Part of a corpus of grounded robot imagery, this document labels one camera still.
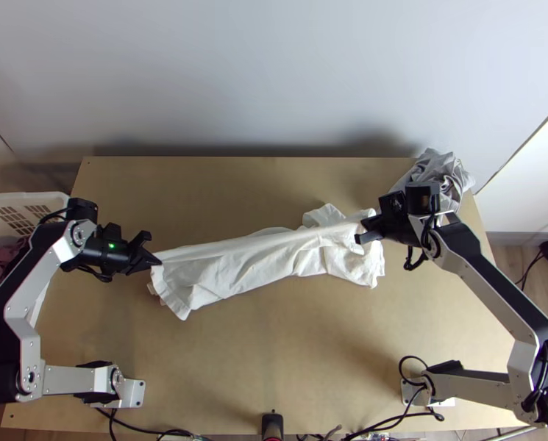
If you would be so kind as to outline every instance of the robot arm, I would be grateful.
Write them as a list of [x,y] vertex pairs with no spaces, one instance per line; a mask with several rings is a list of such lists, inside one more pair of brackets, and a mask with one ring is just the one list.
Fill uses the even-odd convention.
[[[480,241],[453,212],[440,211],[439,187],[412,183],[380,198],[382,214],[362,221],[367,232],[356,241],[388,238],[409,246],[405,268],[424,260],[455,273],[515,338],[506,373],[464,369],[459,361],[422,372],[427,389],[413,404],[457,397],[512,410],[533,426],[548,426],[548,317],[480,250]],[[413,247],[422,255],[410,263]]]
[[120,226],[97,226],[97,209],[92,202],[70,199],[65,219],[41,223],[30,237],[28,251],[0,284],[0,403],[62,394],[73,394],[92,406],[143,403],[145,382],[125,379],[111,362],[47,365],[40,358],[40,336],[26,320],[58,268],[85,270],[110,282],[117,272],[128,275],[161,263],[142,248],[150,233],[141,232],[128,243],[121,238]]

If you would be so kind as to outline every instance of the black cable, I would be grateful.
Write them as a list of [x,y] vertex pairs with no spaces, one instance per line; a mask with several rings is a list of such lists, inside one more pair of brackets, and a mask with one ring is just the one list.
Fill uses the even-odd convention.
[[542,364],[541,370],[539,371],[537,384],[535,385],[533,391],[521,403],[523,410],[526,412],[533,411],[535,403],[537,403],[537,400],[541,397],[541,394],[544,393],[544,384],[548,374],[548,347],[546,343],[544,343],[542,351],[544,353],[544,358],[541,360]]
[[419,256],[419,258],[416,260],[415,263],[411,262],[412,258],[413,258],[413,247],[409,245],[408,251],[407,251],[407,259],[405,260],[405,264],[403,266],[403,268],[406,271],[415,270],[419,266],[421,266],[421,263],[423,263],[425,260],[429,260],[429,258],[425,255],[425,253],[422,250],[421,250],[421,255]]
[[137,426],[132,426],[128,423],[125,423],[124,421],[122,420],[119,420],[118,418],[116,418],[114,415],[116,415],[116,409],[114,409],[114,415],[113,413],[106,413],[105,411],[101,410],[101,409],[97,409],[96,410],[98,412],[100,412],[101,414],[103,414],[106,418],[108,418],[111,423],[116,423],[120,426],[123,426],[129,430],[132,430],[132,431],[137,431],[137,432],[140,432],[142,434],[151,434],[151,435],[160,435],[160,437],[158,438],[159,440],[161,438],[163,438],[165,435],[176,435],[176,436],[179,436],[179,437],[192,437],[192,438],[196,438],[196,439],[202,439],[204,441],[212,441],[210,438],[206,438],[206,437],[200,437],[198,435],[194,435],[192,432],[189,432],[187,430],[184,430],[184,429],[169,429],[169,430],[165,430],[165,431],[159,431],[159,430],[150,430],[150,429],[142,429],[141,427],[137,427]]
[[[368,434],[369,432],[372,432],[372,431],[387,431],[387,430],[393,429],[396,426],[398,426],[405,418],[410,418],[410,417],[432,416],[437,421],[440,421],[440,422],[445,421],[445,417],[442,414],[439,414],[435,410],[433,410],[432,407],[429,407],[428,408],[429,410],[427,412],[417,412],[417,413],[413,413],[413,414],[408,413],[410,407],[413,405],[413,401],[415,401],[415,398],[419,395],[419,393],[421,393],[422,390],[427,389],[427,385],[425,383],[417,383],[415,381],[411,381],[410,379],[405,377],[404,373],[402,373],[402,364],[408,359],[415,359],[415,360],[421,362],[423,364],[423,366],[425,366],[425,369],[428,369],[427,363],[425,363],[422,359],[418,358],[417,356],[407,355],[407,356],[404,356],[400,359],[399,364],[398,364],[398,371],[400,373],[400,376],[401,376],[402,380],[406,381],[408,384],[412,384],[413,386],[420,386],[420,388],[418,388],[417,391],[413,394],[413,397],[408,401],[408,404],[405,408],[405,411],[401,415],[397,415],[395,417],[387,418],[384,421],[380,421],[379,423],[374,424],[373,426],[369,426],[369,427],[366,427],[363,430],[360,430],[360,431],[355,432],[353,434],[349,434],[349,435],[345,436],[344,441],[351,441],[354,438],[359,437],[360,435],[365,435],[365,434]],[[396,422],[394,424],[391,424],[390,426],[382,427],[383,425],[388,424],[391,421],[396,421]]]
[[402,365],[403,365],[404,362],[406,362],[409,359],[413,359],[413,360],[417,360],[418,362],[421,362],[423,364],[423,366],[425,366],[425,369],[429,368],[429,366],[427,366],[427,363],[425,363],[423,360],[421,360],[417,356],[407,355],[407,356],[402,357],[400,359],[400,361],[398,362],[398,372],[400,374],[400,377],[402,378],[403,381],[406,381],[408,384],[412,384],[413,386],[425,386],[425,383],[418,383],[416,381],[411,381],[410,379],[405,377],[404,373],[402,373]]
[[113,431],[113,423],[114,423],[115,415],[116,415],[116,409],[112,409],[112,411],[110,411],[110,418],[108,418],[108,432],[110,433],[110,438],[112,438],[113,441],[116,441],[116,437],[114,436],[114,431]]
[[429,260],[427,255],[425,254],[423,248],[431,249],[431,244],[429,242],[429,228],[435,223],[435,214],[437,212],[437,198],[438,196],[433,196],[431,198],[431,213],[427,221],[423,225],[423,231],[421,232],[421,239],[419,240],[419,243],[421,245],[421,256],[416,260],[415,263],[412,263],[413,258],[413,247],[408,246],[408,254],[407,258],[405,260],[404,269],[406,271],[412,271],[417,269],[425,260]]
[[77,267],[77,269],[80,271],[84,271],[85,273],[91,274],[92,276],[96,277],[99,281],[104,283],[110,283],[113,280],[112,276],[107,276],[105,274],[99,273],[96,270],[94,270],[92,267],[89,267],[87,265],[80,265],[79,267]]
[[45,223],[46,221],[49,221],[53,218],[62,218],[62,219],[65,219],[63,216],[60,216],[60,214],[66,212],[69,208],[62,208],[62,209],[59,209],[57,210],[56,212],[53,212],[53,213],[49,213],[48,215],[46,216],[43,216],[40,220],[39,220],[39,225],[42,225],[43,223]]
[[529,271],[531,271],[531,268],[533,268],[534,264],[536,264],[537,262],[539,262],[541,260],[541,258],[543,257],[544,255],[541,253],[541,251],[539,251],[537,253],[537,255],[535,256],[535,258],[531,261],[531,263],[527,266],[527,269],[525,270],[525,272],[523,273],[523,276],[517,280],[515,282],[515,284],[518,284],[518,283],[521,283],[521,291],[523,291],[525,289],[525,285],[527,283],[527,275],[529,275]]
[[544,257],[543,251],[539,250],[535,258],[531,261],[531,263],[527,266],[527,269],[523,273],[523,276],[515,282],[515,284],[521,283],[521,291],[525,290],[525,285],[527,284],[527,275],[529,274],[529,271],[534,266],[535,263],[539,262]]
[[[358,432],[355,432],[353,434],[349,434],[344,438],[344,441],[350,441],[353,440],[356,437],[359,437],[361,435],[368,434],[372,431],[387,431],[390,429],[394,429],[396,426],[398,426],[405,418],[411,418],[411,417],[424,417],[424,416],[433,416],[437,421],[444,421],[445,417],[442,414],[438,414],[433,409],[430,409],[429,412],[417,412],[413,414],[409,414],[408,411],[410,409],[410,406],[412,406],[413,401],[415,401],[415,398],[421,393],[423,389],[426,389],[427,386],[423,386],[417,389],[417,391],[413,394],[413,397],[408,402],[406,409],[402,415],[397,415],[395,417],[386,418],[384,421],[380,421],[379,423],[374,424],[373,426],[366,427],[364,430],[360,430]],[[396,420],[394,424],[391,424],[389,426],[383,426],[384,424],[388,424],[391,421]]]

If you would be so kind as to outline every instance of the black power cord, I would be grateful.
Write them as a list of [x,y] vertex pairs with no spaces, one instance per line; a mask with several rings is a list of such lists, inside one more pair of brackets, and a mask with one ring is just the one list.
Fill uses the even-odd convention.
[[537,255],[533,258],[531,263],[527,266],[527,269],[523,273],[523,276],[515,282],[515,284],[521,284],[521,291],[524,291],[525,285],[527,283],[527,276],[529,275],[529,271],[531,271],[531,268],[533,268],[534,264],[539,262],[544,257],[543,252],[540,250]]
[[431,213],[430,213],[429,218],[427,219],[427,221],[423,225],[423,231],[421,232],[421,239],[419,241],[420,244],[421,244],[421,255],[419,256],[419,258],[414,263],[412,263],[413,247],[410,246],[410,245],[408,246],[407,258],[405,260],[405,265],[403,267],[406,271],[415,270],[419,266],[421,266],[421,264],[425,260],[429,260],[429,258],[425,254],[423,248],[431,249],[431,244],[429,242],[429,228],[431,226],[435,226],[434,225],[435,224],[435,214],[437,212],[437,198],[438,197],[439,197],[439,195],[436,195],[436,196],[433,196],[431,198],[431,201],[430,201],[430,203],[431,203]]
[[537,384],[533,391],[523,400],[521,406],[524,411],[531,412],[535,408],[535,403],[541,394],[544,393],[544,384],[547,379],[548,374],[548,343],[545,342],[542,348],[543,359],[541,360],[541,370],[539,371],[539,377],[537,379]]
[[184,430],[184,429],[169,429],[169,430],[165,430],[165,431],[142,429],[141,427],[133,426],[131,424],[125,423],[122,420],[119,420],[116,417],[117,409],[113,409],[110,413],[107,413],[107,412],[105,412],[101,409],[97,409],[97,408],[96,408],[96,410],[99,413],[101,413],[102,415],[104,415],[106,418],[108,418],[108,431],[110,433],[110,438],[112,438],[113,441],[116,441],[116,437],[115,437],[114,431],[113,431],[113,424],[114,423],[118,424],[119,426],[123,426],[123,427],[125,427],[129,430],[140,432],[142,434],[159,435],[159,437],[157,438],[158,440],[161,440],[166,435],[175,435],[177,437],[194,438],[195,440],[200,440],[200,441],[212,441],[210,438],[206,438],[206,437],[203,437],[203,436],[200,436],[200,435],[195,435],[192,432]]
[[50,221],[51,219],[55,219],[55,218],[59,218],[59,219],[65,220],[65,218],[64,218],[61,214],[64,213],[64,212],[66,212],[67,210],[69,210],[69,208],[66,207],[66,208],[59,209],[59,210],[57,210],[56,212],[49,213],[48,215],[43,216],[43,217],[39,220],[39,225],[42,225],[42,224],[44,224],[46,221]]
[[405,408],[405,411],[401,415],[396,415],[394,417],[386,418],[384,421],[380,421],[379,423],[376,423],[373,426],[369,426],[363,430],[357,431],[352,434],[348,434],[345,436],[343,441],[351,441],[356,437],[368,434],[373,431],[387,431],[390,429],[394,429],[405,418],[431,416],[431,417],[434,417],[437,421],[440,421],[440,422],[445,421],[445,417],[442,414],[435,412],[435,410],[433,410],[433,408],[431,407],[428,408],[429,410],[427,412],[416,412],[412,414],[408,413],[408,411],[410,410],[410,407],[413,405],[413,401],[415,401],[415,398],[419,396],[419,393],[421,393],[422,390],[427,389],[427,385],[425,383],[417,383],[415,381],[411,381],[410,379],[406,378],[405,375],[402,373],[402,364],[408,359],[418,360],[423,364],[423,366],[425,366],[425,368],[427,368],[427,363],[425,363],[423,360],[421,360],[417,356],[407,355],[400,359],[400,362],[398,364],[398,371],[400,373],[400,376],[402,377],[402,380],[406,381],[408,384],[412,384],[413,386],[419,385],[419,388],[417,389],[417,391],[415,391],[415,393],[413,394],[413,397],[408,402]]

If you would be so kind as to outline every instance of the metal bracket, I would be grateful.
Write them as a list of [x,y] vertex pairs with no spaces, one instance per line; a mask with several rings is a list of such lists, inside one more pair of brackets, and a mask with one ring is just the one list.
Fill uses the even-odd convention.
[[[427,380],[423,377],[419,377],[416,379],[410,379],[411,381],[415,383],[427,383]],[[410,403],[411,398],[417,390],[419,390],[420,386],[415,386],[413,384],[407,383],[405,380],[400,381],[400,391],[402,393],[402,403],[405,406],[408,406]],[[422,390],[414,399],[411,406],[420,406],[420,407],[454,407],[455,406],[455,398],[448,398],[443,401],[436,401],[431,396],[431,390],[429,388]]]
[[145,396],[145,382],[143,380],[122,379],[121,386],[117,387],[120,398],[109,402],[92,403],[90,407],[107,407],[110,409],[124,409],[143,406]]
[[43,388],[44,395],[74,394],[85,399],[92,407],[117,409],[141,407],[145,395],[145,382],[125,379],[117,365],[47,366]]

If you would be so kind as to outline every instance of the cardboard table surface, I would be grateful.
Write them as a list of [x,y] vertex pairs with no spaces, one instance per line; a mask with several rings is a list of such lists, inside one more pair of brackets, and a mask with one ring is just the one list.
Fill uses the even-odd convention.
[[[88,157],[74,196],[99,205],[99,222],[131,239],[149,230],[150,251],[212,242],[269,226],[296,228],[324,203],[350,214],[377,207],[414,159]],[[491,257],[471,194],[462,220]],[[386,275],[376,289],[331,276],[292,277],[178,319],[146,288],[149,273],[104,284],[58,273],[40,314],[50,365],[117,363],[146,380],[139,409],[117,417],[146,428],[257,434],[276,409],[285,431],[355,431],[402,413],[399,359],[506,371],[513,339],[454,274],[431,262],[402,269],[406,247],[384,241]],[[519,425],[512,412],[457,401],[446,420],[405,420],[399,431]],[[9,404],[3,426],[106,431],[98,412],[71,396]]]

